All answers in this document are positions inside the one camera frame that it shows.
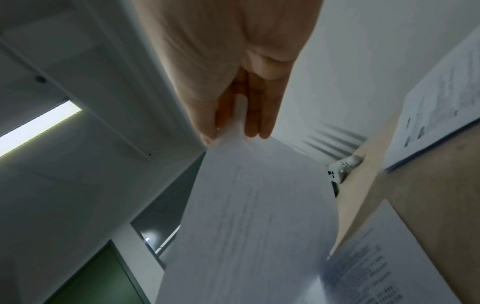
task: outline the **fluorescent light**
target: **fluorescent light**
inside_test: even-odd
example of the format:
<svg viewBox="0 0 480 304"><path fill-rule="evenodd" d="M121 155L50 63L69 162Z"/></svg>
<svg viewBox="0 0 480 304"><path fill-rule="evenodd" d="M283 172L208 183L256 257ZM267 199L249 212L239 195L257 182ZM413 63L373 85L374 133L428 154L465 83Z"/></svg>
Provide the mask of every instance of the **fluorescent light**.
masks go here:
<svg viewBox="0 0 480 304"><path fill-rule="evenodd" d="M160 252L160 250L169 242L169 240L177 233L177 231L180 229L180 225L178 225L178 227L175 229L174 232L172 232L172 234L170 234L170 236L165 240L165 242L163 242L162 245L160 245L160 247L155 250L155 254Z"/></svg>
<svg viewBox="0 0 480 304"><path fill-rule="evenodd" d="M6 133L0 137L0 157L80 111L69 100Z"/></svg>

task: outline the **door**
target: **door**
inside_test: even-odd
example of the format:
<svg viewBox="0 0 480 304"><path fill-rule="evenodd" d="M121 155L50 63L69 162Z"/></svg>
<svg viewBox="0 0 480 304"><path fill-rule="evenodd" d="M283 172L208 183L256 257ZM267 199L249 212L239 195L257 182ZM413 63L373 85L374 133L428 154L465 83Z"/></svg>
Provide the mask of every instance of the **door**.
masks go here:
<svg viewBox="0 0 480 304"><path fill-rule="evenodd" d="M149 304L109 242L45 304Z"/></svg>

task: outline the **desk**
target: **desk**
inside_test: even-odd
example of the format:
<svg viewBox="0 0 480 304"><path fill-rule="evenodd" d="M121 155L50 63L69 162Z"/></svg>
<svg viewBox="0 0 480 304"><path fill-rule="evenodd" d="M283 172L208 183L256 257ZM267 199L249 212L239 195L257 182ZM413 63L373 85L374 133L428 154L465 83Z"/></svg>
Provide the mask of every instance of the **desk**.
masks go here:
<svg viewBox="0 0 480 304"><path fill-rule="evenodd" d="M391 173L381 173L399 113L361 146L340 185L335 248L386 198L460 301L480 303L480 124Z"/></svg>

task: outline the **hand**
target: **hand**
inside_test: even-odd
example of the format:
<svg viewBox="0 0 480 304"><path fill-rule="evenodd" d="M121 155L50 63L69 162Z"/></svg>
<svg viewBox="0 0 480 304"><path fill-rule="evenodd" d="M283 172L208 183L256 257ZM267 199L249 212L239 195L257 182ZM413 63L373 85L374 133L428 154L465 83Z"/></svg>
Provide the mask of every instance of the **hand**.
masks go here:
<svg viewBox="0 0 480 304"><path fill-rule="evenodd" d="M148 37L204 142L248 98L245 134L272 133L323 0L135 0Z"/></svg>

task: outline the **white paper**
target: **white paper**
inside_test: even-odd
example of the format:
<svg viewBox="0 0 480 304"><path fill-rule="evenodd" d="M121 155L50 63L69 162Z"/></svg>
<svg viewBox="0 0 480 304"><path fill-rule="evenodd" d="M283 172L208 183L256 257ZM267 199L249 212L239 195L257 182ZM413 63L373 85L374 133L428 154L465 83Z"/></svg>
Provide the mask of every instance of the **white paper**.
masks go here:
<svg viewBox="0 0 480 304"><path fill-rule="evenodd" d="M389 169L480 118L480 27L407 94L385 156Z"/></svg>
<svg viewBox="0 0 480 304"><path fill-rule="evenodd" d="M240 123L205 155L156 302L295 303L337 232L325 168L276 139L246 139Z"/></svg>
<svg viewBox="0 0 480 304"><path fill-rule="evenodd" d="M460 304L386 200L333 255L321 279L329 304Z"/></svg>

